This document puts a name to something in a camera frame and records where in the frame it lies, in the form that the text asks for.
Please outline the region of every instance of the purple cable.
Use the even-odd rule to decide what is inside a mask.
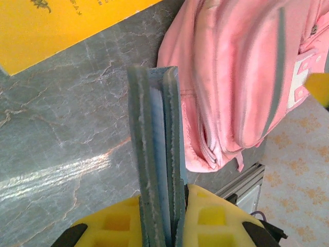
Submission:
[[[264,220],[265,222],[267,222],[267,220],[266,220],[266,216],[265,216],[265,214],[264,214],[262,211],[255,211],[255,212],[252,212],[250,215],[252,215],[252,216],[255,216],[255,215],[261,215],[261,216],[263,217],[263,220]]]

